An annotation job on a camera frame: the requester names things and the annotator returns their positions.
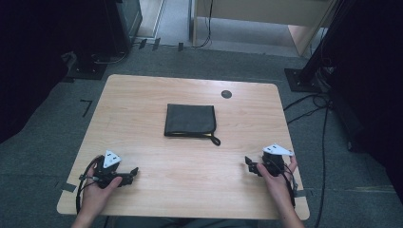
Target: wood grain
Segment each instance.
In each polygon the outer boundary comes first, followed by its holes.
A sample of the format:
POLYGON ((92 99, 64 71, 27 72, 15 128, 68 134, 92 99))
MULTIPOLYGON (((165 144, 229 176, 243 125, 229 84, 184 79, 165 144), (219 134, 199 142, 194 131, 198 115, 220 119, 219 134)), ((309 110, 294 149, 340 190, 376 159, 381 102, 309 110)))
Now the wood grain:
MULTIPOLYGON (((112 75, 67 182, 78 185, 88 163, 109 149, 122 158, 118 172, 140 172, 116 191, 105 215, 276 219, 263 179, 244 164, 244 156, 260 161, 271 143, 293 149, 275 85, 112 75), (223 90, 232 98, 222 98, 223 90), (169 103, 213 105, 221 146, 164 137, 169 103)), ((298 170, 295 177, 300 190, 298 170)), ((75 214, 74 203, 75 193, 65 191, 57 210, 75 214)), ((306 198, 297 199, 296 210, 309 217, 306 198)))

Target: gray carpet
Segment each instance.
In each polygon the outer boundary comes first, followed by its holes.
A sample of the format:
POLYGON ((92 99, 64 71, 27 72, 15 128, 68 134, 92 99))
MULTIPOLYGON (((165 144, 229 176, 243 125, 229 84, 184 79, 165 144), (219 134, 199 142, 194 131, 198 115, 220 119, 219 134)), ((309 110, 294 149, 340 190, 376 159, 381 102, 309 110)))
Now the gray carpet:
MULTIPOLYGON (((68 227, 74 216, 59 215, 60 185, 66 181, 97 101, 110 74, 276 84, 284 106, 305 93, 291 92, 285 67, 303 68, 303 58, 286 58, 174 47, 134 47, 107 67, 103 80, 60 83, 26 127, 0 144, 0 227, 68 227), (93 101, 86 114, 87 103, 93 101)), ((286 111, 287 120, 313 109, 311 99, 286 111)), ((325 110, 289 125, 311 216, 317 222, 322 186, 321 138, 325 110)), ((325 135, 326 189, 319 227, 403 227, 403 207, 384 168, 367 154, 351 153, 337 115, 330 110, 325 135)), ((99 218, 93 227, 102 227, 99 218)), ((262 227, 279 227, 261 221, 262 227)))

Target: hand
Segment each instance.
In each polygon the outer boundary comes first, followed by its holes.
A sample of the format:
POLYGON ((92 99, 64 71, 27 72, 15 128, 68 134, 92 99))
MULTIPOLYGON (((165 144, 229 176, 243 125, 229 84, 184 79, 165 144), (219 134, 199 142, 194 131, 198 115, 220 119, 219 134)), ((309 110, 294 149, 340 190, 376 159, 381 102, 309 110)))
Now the hand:
MULTIPOLYGON (((290 157, 291 163, 284 172, 288 181, 292 181, 292 174, 297 169, 297 159, 295 156, 290 157)), ((282 175, 273 177, 269 171, 261 164, 258 163, 257 168, 266 182, 267 189, 273 198, 273 201, 278 208, 278 213, 283 224, 283 227, 304 227, 302 221, 299 219, 293 204, 291 203, 290 194, 288 193, 286 180, 282 175)))
MULTIPOLYGON (((88 177, 94 175, 94 166, 95 164, 86 173, 88 177)), ((87 179, 84 185, 81 210, 72 227, 89 227, 92 221, 104 210, 107 201, 121 181, 122 177, 117 177, 105 189, 102 189, 93 179, 87 179)))

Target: floor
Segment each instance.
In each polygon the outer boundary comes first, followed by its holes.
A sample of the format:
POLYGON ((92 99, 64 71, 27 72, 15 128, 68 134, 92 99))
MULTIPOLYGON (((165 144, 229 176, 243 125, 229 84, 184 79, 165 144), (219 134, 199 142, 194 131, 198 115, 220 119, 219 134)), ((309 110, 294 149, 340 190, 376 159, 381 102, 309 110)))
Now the floor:
MULTIPOLYGON (((144 20, 139 29, 139 41, 146 38, 147 43, 153 44, 155 39, 160 38, 160 45, 177 46, 183 43, 185 47, 192 47, 189 36, 189 0, 141 0, 140 4, 144 20)), ((206 18, 198 18, 197 30, 197 46, 200 46, 208 36, 206 18)), ((210 30, 211 39, 203 48, 299 57, 286 25, 213 18, 210 30)), ((323 28, 303 57, 310 58, 322 33, 325 33, 323 28)))

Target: black pouch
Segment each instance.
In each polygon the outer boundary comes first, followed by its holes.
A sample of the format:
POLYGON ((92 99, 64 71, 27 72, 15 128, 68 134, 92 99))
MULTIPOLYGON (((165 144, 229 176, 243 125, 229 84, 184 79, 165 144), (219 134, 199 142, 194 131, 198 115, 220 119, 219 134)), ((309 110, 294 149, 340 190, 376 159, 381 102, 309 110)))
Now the black pouch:
POLYGON ((221 141, 214 137, 216 115, 212 105, 168 104, 164 135, 168 137, 208 138, 213 144, 221 141))

